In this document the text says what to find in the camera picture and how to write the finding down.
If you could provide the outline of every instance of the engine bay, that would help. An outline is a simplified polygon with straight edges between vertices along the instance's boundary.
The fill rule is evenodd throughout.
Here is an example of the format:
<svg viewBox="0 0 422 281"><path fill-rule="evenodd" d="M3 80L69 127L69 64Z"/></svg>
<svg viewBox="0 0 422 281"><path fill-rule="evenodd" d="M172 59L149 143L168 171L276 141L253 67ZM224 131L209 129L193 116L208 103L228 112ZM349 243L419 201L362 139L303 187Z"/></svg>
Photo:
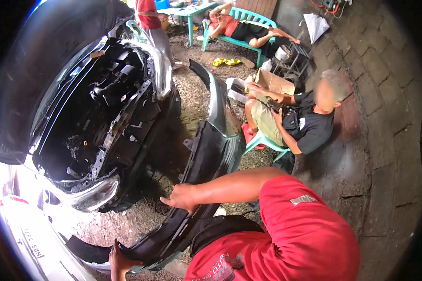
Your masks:
<svg viewBox="0 0 422 281"><path fill-rule="evenodd" d="M161 112L152 58L138 47L114 44L61 87L68 99L40 145L34 164L66 193L124 171Z"/></svg>

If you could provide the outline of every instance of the car hood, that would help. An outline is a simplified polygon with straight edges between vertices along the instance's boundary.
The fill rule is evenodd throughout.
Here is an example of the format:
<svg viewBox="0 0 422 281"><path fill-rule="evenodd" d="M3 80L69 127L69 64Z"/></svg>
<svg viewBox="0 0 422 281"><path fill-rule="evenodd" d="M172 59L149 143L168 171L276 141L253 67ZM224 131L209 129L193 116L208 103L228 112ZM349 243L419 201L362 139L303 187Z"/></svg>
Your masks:
<svg viewBox="0 0 422 281"><path fill-rule="evenodd" d="M118 0L45 0L30 14L0 65L0 162L28 154L42 98L63 67L131 13Z"/></svg>

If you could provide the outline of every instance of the teal plastic chair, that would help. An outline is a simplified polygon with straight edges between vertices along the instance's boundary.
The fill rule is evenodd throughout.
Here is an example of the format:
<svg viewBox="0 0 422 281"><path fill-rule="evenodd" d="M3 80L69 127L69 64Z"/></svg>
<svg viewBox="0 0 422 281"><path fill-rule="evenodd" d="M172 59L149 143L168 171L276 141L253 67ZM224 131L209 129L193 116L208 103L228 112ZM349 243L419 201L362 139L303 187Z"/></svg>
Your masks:
<svg viewBox="0 0 422 281"><path fill-rule="evenodd" d="M254 149L255 146L258 144L264 144L267 147L270 147L271 149L280 152L280 154L275 158L274 162L276 162L278 159L282 158L283 155L285 155L288 151L291 151L288 148L284 148L279 146L278 144L274 143L272 140L264 136L263 132L259 131L256 133L255 137L247 144L245 147L245 152L249 152L250 150Z"/></svg>
<svg viewBox="0 0 422 281"><path fill-rule="evenodd" d="M273 20L268 19L268 18L266 18L266 17L264 17L262 15L253 13L251 11L241 9L241 8L235 8L235 7L231 8L230 15L233 18L238 19L238 20L246 20L246 21L251 21L251 22L258 22L258 23L262 23L262 24L265 24L265 25L269 25L271 27L277 27L277 24ZM259 48L252 48L245 41L235 40L235 39L230 38L230 37L227 37L227 36L225 36L223 34L219 34L217 36L217 38L220 39L220 40L223 40L225 42L232 43L234 45L241 46L241 47L244 47L244 48L247 48L247 49L250 49L250 50L253 50L253 51L258 52L258 60L256 62L256 67L257 68L260 68L261 65L263 65L264 56L261 53L261 49L259 49ZM203 50L203 52L206 51L206 49L207 49L207 45L208 45L209 39L210 39L210 37L209 37L208 25L207 25L205 27L205 32L203 33L203 43L202 43L202 50ZM270 38L269 39L269 42L271 44L273 42L275 42L275 37Z"/></svg>
<svg viewBox="0 0 422 281"><path fill-rule="evenodd" d="M131 31L133 31L136 39L138 39L139 42L141 43L147 42L147 38L145 37L144 33L142 32L137 22L135 22L134 20L129 20L125 23L125 25L128 26L128 28L131 29Z"/></svg>

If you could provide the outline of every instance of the red shirt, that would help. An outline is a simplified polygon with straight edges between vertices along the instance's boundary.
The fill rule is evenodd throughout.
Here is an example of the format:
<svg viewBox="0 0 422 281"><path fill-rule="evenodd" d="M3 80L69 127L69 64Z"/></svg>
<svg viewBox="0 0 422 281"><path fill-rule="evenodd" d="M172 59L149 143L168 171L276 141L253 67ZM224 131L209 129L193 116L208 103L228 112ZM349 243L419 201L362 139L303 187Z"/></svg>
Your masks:
<svg viewBox="0 0 422 281"><path fill-rule="evenodd" d="M136 0L136 11L156 12L157 9L155 5L155 0ZM139 17L139 23L141 25L141 28L145 28L145 29L161 28L161 21L157 17L147 17L147 16L141 16L141 15L138 15L138 17Z"/></svg>
<svg viewBox="0 0 422 281"><path fill-rule="evenodd" d="M220 33L225 34L225 36L231 37L231 35L233 34L234 30L237 27L237 24L239 23L239 20L234 19L230 15L224 15L224 14L211 15L210 14L210 20L211 20L210 26L212 26L214 29L216 29L219 26L219 22L217 20L219 16L221 16L221 18L227 22L227 24L220 31Z"/></svg>
<svg viewBox="0 0 422 281"><path fill-rule="evenodd" d="M356 237L342 217L298 179L268 181L260 192L268 233L226 235L200 250L188 281L351 281L360 264Z"/></svg>

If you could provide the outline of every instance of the plastic bag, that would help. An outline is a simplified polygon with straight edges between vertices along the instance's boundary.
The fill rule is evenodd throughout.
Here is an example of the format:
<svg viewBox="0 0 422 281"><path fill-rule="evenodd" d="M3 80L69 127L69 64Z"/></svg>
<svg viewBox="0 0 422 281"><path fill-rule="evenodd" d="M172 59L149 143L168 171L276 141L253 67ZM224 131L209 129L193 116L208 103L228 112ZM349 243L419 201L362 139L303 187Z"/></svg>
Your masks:
<svg viewBox="0 0 422 281"><path fill-rule="evenodd" d="M306 26L308 27L309 38L311 44L314 44L316 40L330 28L326 19L316 14L304 14Z"/></svg>
<svg viewBox="0 0 422 281"><path fill-rule="evenodd" d="M270 72L270 70L272 69L272 60L270 59L270 60L263 62L261 69L264 69L265 71Z"/></svg>

